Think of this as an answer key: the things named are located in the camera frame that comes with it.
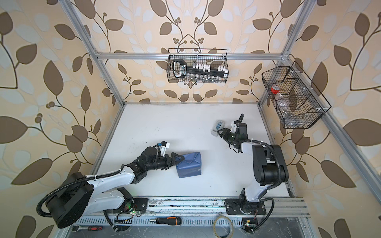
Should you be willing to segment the light blue wrapping paper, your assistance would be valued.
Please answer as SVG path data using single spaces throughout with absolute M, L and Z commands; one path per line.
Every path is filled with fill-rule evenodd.
M 176 165 L 179 178 L 187 178 L 201 175 L 201 153 L 194 152 L 183 155 L 184 160 Z

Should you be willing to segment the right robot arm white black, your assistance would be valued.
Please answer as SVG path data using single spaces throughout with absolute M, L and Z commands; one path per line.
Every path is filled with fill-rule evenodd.
M 252 156 L 255 178 L 239 196 L 240 210 L 250 213 L 265 201 L 265 194 L 288 181 L 289 175 L 281 148 L 279 145 L 249 139 L 247 124 L 241 119 L 234 121 L 231 129 L 218 129 L 217 135 L 234 152 Z

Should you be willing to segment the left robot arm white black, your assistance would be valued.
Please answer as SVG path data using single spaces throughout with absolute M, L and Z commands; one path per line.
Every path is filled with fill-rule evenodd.
M 83 215 L 109 210 L 135 211 L 137 205 L 125 188 L 141 182 L 151 170 L 167 170 L 184 161 L 184 156 L 166 154 L 163 144 L 147 147 L 129 164 L 100 175 L 70 175 L 61 186 L 44 196 L 36 206 L 41 217 L 53 218 L 59 229 L 74 224 Z

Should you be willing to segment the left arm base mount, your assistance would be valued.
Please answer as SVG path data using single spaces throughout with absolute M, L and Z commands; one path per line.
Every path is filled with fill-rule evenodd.
M 140 214 L 145 213 L 148 207 L 148 198 L 146 197 L 135 197 L 132 199 L 127 198 L 121 206 L 116 209 L 113 209 L 114 214 L 117 213 L 127 213 L 133 214 L 138 212 Z

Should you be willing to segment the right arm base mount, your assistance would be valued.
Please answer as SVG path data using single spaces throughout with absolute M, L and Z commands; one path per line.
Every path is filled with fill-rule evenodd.
M 239 198 L 227 198 L 224 202 L 228 215 L 266 215 L 263 202 L 241 201 Z

